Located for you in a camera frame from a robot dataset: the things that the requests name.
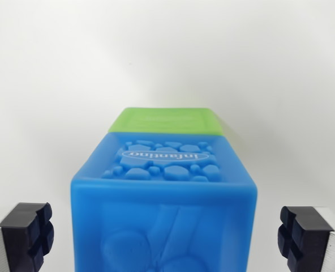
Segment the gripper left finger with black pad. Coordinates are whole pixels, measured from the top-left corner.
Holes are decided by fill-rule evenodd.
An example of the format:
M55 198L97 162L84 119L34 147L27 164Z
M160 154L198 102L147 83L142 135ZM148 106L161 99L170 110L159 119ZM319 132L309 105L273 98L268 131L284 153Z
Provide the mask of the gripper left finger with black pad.
M39 271L54 241L49 203L18 203L0 222L0 271Z

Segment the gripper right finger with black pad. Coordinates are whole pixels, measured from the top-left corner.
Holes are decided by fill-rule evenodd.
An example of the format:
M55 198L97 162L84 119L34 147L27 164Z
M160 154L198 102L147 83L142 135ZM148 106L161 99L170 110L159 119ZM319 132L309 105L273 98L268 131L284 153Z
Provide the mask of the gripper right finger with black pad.
M335 215L327 207L284 206L278 248L290 271L335 271Z

